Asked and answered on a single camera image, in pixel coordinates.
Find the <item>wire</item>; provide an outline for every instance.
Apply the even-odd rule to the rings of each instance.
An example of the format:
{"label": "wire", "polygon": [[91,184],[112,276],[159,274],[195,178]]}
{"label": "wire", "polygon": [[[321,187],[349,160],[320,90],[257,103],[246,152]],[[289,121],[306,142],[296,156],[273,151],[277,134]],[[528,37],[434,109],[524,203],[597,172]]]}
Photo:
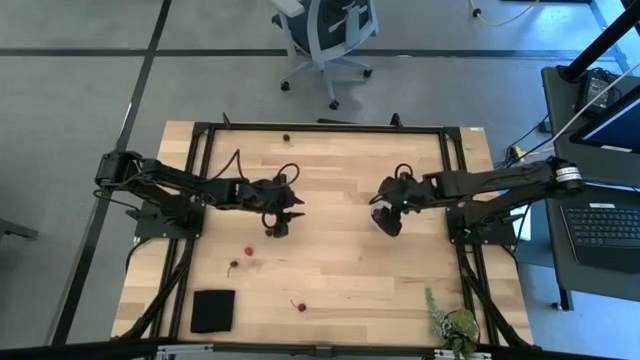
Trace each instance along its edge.
{"label": "wire", "polygon": [[298,166],[298,164],[296,164],[296,163],[285,164],[283,167],[280,168],[280,170],[278,170],[278,173],[276,174],[276,176],[280,176],[282,174],[282,171],[284,171],[284,169],[286,169],[286,168],[288,168],[290,166],[293,166],[296,169],[296,176],[294,176],[291,181],[280,185],[281,187],[285,187],[285,186],[289,186],[289,185],[293,184],[296,180],[298,180],[298,176],[300,176],[300,166]]}
{"label": "wire", "polygon": [[104,196],[98,195],[98,192],[100,192],[100,191],[102,191],[102,189],[95,190],[95,191],[93,192],[93,196],[97,197],[98,199],[107,200],[107,201],[110,201],[110,202],[112,202],[112,203],[116,203],[116,204],[119,204],[119,205],[122,205],[122,206],[126,206],[126,207],[128,207],[128,208],[131,208],[131,209],[133,209],[133,210],[140,211],[140,209],[138,209],[137,207],[135,207],[135,206],[133,206],[133,205],[131,205],[131,204],[127,204],[127,203],[122,202],[122,201],[118,201],[118,200],[114,200],[114,199],[109,199],[109,198],[107,198],[107,197],[104,197]]}
{"label": "wire", "polygon": [[551,141],[551,139],[552,139],[552,138],[549,138],[549,139],[547,139],[547,140],[545,140],[545,141],[541,142],[540,144],[538,144],[538,145],[534,146],[534,147],[533,147],[533,149],[531,149],[531,150],[527,151],[526,153],[524,153],[524,155],[520,156],[519,158],[517,158],[517,159],[515,159],[514,161],[512,161],[509,165],[507,165],[507,169],[508,169],[508,168],[510,168],[510,167],[512,167],[514,164],[517,164],[517,163],[518,163],[518,161],[520,161],[520,160],[522,160],[522,159],[526,158],[527,156],[529,156],[529,154],[531,154],[532,152],[534,152],[534,151],[536,151],[536,150],[540,149],[543,145],[545,145],[546,143],[550,142],[550,141]]}
{"label": "wire", "polygon": [[501,22],[501,23],[490,23],[490,22],[488,22],[487,20],[485,20],[485,18],[484,18],[484,17],[482,16],[482,14],[480,13],[480,9],[478,9],[478,7],[476,7],[476,4],[473,2],[473,0],[469,0],[469,5],[471,5],[471,7],[473,8],[474,16],[477,16],[477,17],[478,17],[478,18],[479,18],[479,19],[480,19],[480,20],[481,20],[485,25],[487,25],[488,27],[500,27],[500,26],[503,26],[503,25],[507,25],[508,23],[510,23],[510,22],[512,22],[512,21],[514,21],[514,20],[516,20],[516,19],[517,19],[517,18],[519,18],[520,16],[522,16],[522,15],[526,14],[526,13],[527,13],[527,11],[531,10],[531,9],[532,9],[534,6],[536,6],[539,2],[540,2],[540,0],[535,0],[535,1],[533,2],[533,4],[529,5],[529,7],[528,7],[528,8],[526,8],[526,9],[522,10],[522,12],[521,12],[520,14],[518,14],[518,15],[514,16],[513,18],[511,18],[511,19],[509,19],[509,20],[507,20],[507,21]]}
{"label": "wire", "polygon": [[136,249],[144,245],[150,239],[151,238],[140,238],[140,241],[134,247],[132,247],[131,250],[129,250],[129,254],[127,254],[127,261],[125,262],[125,265],[124,265],[125,274],[127,273],[127,271],[129,271],[129,263],[131,262],[131,257],[133,256],[133,253],[136,252]]}
{"label": "wire", "polygon": [[400,170],[403,166],[406,167],[407,169],[409,169],[409,176],[413,177],[413,168],[411,167],[411,165],[405,164],[405,163],[402,163],[402,164],[396,166],[396,169],[393,171],[393,176],[396,179],[400,178],[400,176],[398,174],[398,170]]}
{"label": "wire", "polygon": [[513,254],[518,251],[518,245],[520,245],[520,237],[522,236],[522,229],[524,228],[524,221],[529,214],[529,209],[531,209],[531,203],[527,204],[527,208],[524,210],[524,215],[522,216],[522,221],[520,221],[520,229],[518,229],[518,237],[516,238],[516,246],[513,248]]}
{"label": "wire", "polygon": [[245,180],[246,178],[244,177],[244,174],[242,174],[242,166],[240,164],[240,149],[236,149],[236,151],[233,153],[233,155],[231,156],[231,159],[229,159],[229,162],[227,162],[227,164],[222,168],[222,170],[220,170],[217,174],[215,174],[212,178],[210,179],[206,179],[203,181],[207,181],[207,180],[211,180],[211,179],[217,179],[218,177],[220,177],[220,175],[222,175],[225,171],[227,171],[227,169],[229,168],[229,166],[231,166],[231,163],[233,162],[233,159],[236,159],[236,162],[238,164],[238,173],[240,174],[240,177]]}
{"label": "wire", "polygon": [[509,248],[507,248],[506,245],[502,245],[502,248],[504,249],[504,251],[506,251],[509,255],[511,255],[511,257],[513,258],[513,261],[515,261],[516,263],[518,262],[518,260],[516,259],[515,253],[516,251],[518,251],[518,245],[520,245],[520,237],[522,236],[524,221],[527,218],[529,209],[531,209],[531,203],[527,204],[527,208],[524,210],[524,215],[522,216],[522,221],[520,222],[520,228],[518,229],[518,236],[516,237],[516,245],[514,246],[514,248],[512,250],[509,250]]}
{"label": "wire", "polygon": [[618,82],[620,82],[620,80],[624,79],[625,77],[627,77],[627,75],[631,74],[631,72],[636,68],[638,68],[638,66],[640,66],[640,63],[635,64],[629,70],[625,71],[624,74],[620,75],[619,78],[617,78],[614,82],[609,84],[609,86],[604,88],[604,90],[602,90],[598,95],[596,95],[596,97],[591,99],[591,101],[589,101],[587,105],[585,105],[582,109],[580,109],[580,111],[578,111],[576,115],[571,120],[569,120],[569,122],[565,126],[563,126],[562,129],[560,129],[560,131],[558,131],[558,133],[555,136],[551,138],[551,142],[554,143],[556,140],[558,140],[560,135],[562,135],[562,133],[564,133],[569,128],[569,126],[571,126],[571,124],[573,124],[573,122],[576,121],[580,117],[580,115],[582,115],[582,113],[589,108],[589,106],[591,106],[594,102],[596,102],[596,100],[598,100],[603,94],[606,94],[609,91],[609,89],[614,87]]}
{"label": "wire", "polygon": [[501,163],[498,163],[499,165],[494,167],[501,167],[501,166],[507,166],[507,167],[511,167],[511,165],[513,165],[513,163],[516,163],[518,161],[520,161],[521,159],[524,158],[524,156],[522,158],[519,159],[509,159],[509,149],[511,149],[512,146],[514,146],[515,144],[519,143],[520,141],[522,141],[524,138],[526,138],[527,136],[529,136],[532,132],[534,132],[539,126],[540,124],[544,123],[545,120],[547,120],[547,118],[549,118],[549,114],[545,115],[545,117],[536,124],[536,126],[533,127],[533,129],[529,130],[529,132],[527,132],[526,134],[524,134],[520,139],[514,141],[511,145],[507,146],[507,150],[505,150],[505,157],[504,157],[504,161],[502,161]]}

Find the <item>white cable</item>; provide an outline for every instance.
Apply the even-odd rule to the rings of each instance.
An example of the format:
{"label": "white cable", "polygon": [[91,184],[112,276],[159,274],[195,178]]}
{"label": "white cable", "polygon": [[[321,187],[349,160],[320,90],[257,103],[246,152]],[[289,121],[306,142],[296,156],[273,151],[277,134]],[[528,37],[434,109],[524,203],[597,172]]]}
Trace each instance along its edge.
{"label": "white cable", "polygon": [[[478,15],[477,15],[477,17],[478,17],[480,20],[482,20],[482,22],[483,22],[485,25],[487,25],[488,27],[499,27],[499,26],[507,25],[508,23],[510,23],[510,22],[512,22],[512,21],[514,21],[514,20],[516,20],[516,19],[517,19],[517,18],[519,18],[520,16],[524,15],[527,11],[531,10],[531,8],[533,8],[533,7],[534,7],[535,5],[537,5],[539,2],[540,2],[540,0],[535,0],[535,1],[533,2],[533,4],[529,5],[529,7],[528,7],[528,8],[526,8],[526,9],[522,10],[522,12],[521,12],[520,14],[518,14],[518,15],[514,16],[513,18],[511,18],[511,19],[509,19],[509,20],[507,20],[507,21],[504,21],[504,22],[501,22],[501,23],[497,23],[497,24],[492,24],[492,23],[488,22],[487,20],[485,20],[485,19],[484,19],[484,17],[482,16],[482,14],[478,14]],[[473,10],[474,10],[474,11],[475,11],[476,9],[478,9],[478,8],[476,7],[476,4],[473,2],[473,0],[469,0],[469,5],[471,5],[471,7],[473,8]]]}
{"label": "white cable", "polygon": [[580,111],[578,111],[576,113],[576,115],[571,120],[569,120],[569,122],[562,129],[560,129],[560,131],[558,131],[558,133],[554,137],[551,138],[550,143],[553,144],[553,142],[556,141],[560,137],[560,135],[562,135],[562,133],[565,130],[567,130],[569,128],[569,126],[571,126],[571,124],[573,124],[573,122],[576,121],[576,119],[579,118],[580,115],[582,115],[583,112],[585,112],[585,110],[587,110],[589,108],[589,106],[591,106],[591,104],[593,104],[596,100],[598,100],[598,98],[600,96],[602,96],[603,94],[606,94],[607,91],[609,91],[609,89],[611,89],[612,87],[616,86],[616,84],[620,80],[624,79],[625,76],[631,74],[631,72],[633,70],[635,70],[638,66],[640,66],[640,63],[635,64],[631,69],[627,70],[624,74],[620,75],[620,77],[617,78],[616,81],[614,81],[611,84],[609,84],[609,86],[604,88],[604,90],[602,90],[598,95],[596,95],[596,97],[594,97],[591,101],[589,101],[589,103],[587,105],[585,105],[582,109],[580,109]]}

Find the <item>monitor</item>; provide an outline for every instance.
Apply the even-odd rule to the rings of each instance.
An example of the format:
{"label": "monitor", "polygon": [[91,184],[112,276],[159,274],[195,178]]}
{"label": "monitor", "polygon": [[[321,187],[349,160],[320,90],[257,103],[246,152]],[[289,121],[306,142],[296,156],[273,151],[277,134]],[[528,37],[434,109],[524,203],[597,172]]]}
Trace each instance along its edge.
{"label": "monitor", "polygon": [[640,153],[640,86],[571,136],[577,143]]}

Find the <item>white object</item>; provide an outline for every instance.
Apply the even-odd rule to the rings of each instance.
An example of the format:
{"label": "white object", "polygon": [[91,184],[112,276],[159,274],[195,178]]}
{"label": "white object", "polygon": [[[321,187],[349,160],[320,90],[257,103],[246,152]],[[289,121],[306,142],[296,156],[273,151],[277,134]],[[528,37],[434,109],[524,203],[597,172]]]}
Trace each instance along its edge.
{"label": "white object", "polygon": [[288,17],[296,17],[304,12],[304,7],[297,0],[271,0],[278,12]]}
{"label": "white object", "polygon": [[[306,14],[300,12],[300,8],[302,8],[302,12],[304,12],[305,9],[296,0],[271,1],[279,12],[282,30],[287,39],[287,55],[289,56],[289,59],[296,59],[296,48],[299,49],[307,58],[310,58],[309,60],[306,60],[305,63],[292,70],[287,76],[283,77],[280,80],[281,87],[285,82],[287,82],[287,80],[290,80],[294,76],[300,74],[302,71],[308,70],[312,65],[315,65],[316,68],[323,72],[327,91],[333,104],[334,102],[336,102],[336,98],[333,91],[333,81],[331,76],[332,71],[330,64],[340,64],[366,71],[371,70],[371,67],[367,64],[361,64],[341,57],[348,54],[351,50],[362,44],[370,36],[378,35],[378,18],[376,17],[373,0],[367,0],[367,4],[365,6],[360,6],[356,1],[354,1],[353,4],[343,8],[346,13],[344,18],[335,19],[332,24],[328,24],[326,30],[329,33],[334,32],[338,29],[338,26],[344,23],[345,41],[324,50],[321,49],[320,38],[318,36],[318,14],[320,12],[320,5],[322,0],[310,0],[311,2]],[[368,12],[369,19],[364,24],[364,26],[360,27],[360,14],[365,12]],[[307,38],[309,42],[308,51],[307,49],[303,49],[294,41],[291,29],[289,28],[287,19],[297,16],[307,17]]]}
{"label": "white object", "polygon": [[[522,215],[527,210],[527,205],[521,206],[517,209],[511,210],[511,215]],[[520,224],[524,221],[524,225],[522,225],[522,233],[520,234],[520,240],[529,241],[531,240],[531,209],[527,212],[527,215],[513,222],[513,232],[518,236],[518,231],[520,230]]]}

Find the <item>laptop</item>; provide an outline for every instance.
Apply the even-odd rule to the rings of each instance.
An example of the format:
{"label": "laptop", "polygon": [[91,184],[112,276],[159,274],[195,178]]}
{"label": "laptop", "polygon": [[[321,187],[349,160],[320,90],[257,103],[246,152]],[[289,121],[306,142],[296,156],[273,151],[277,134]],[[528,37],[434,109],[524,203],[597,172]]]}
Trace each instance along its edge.
{"label": "laptop", "polygon": [[[570,141],[602,151],[640,153],[640,86],[574,132]],[[638,162],[629,166],[640,166],[637,156]],[[640,189],[624,190],[628,193],[608,198],[584,194],[563,201],[563,221],[579,263],[640,273]]]}

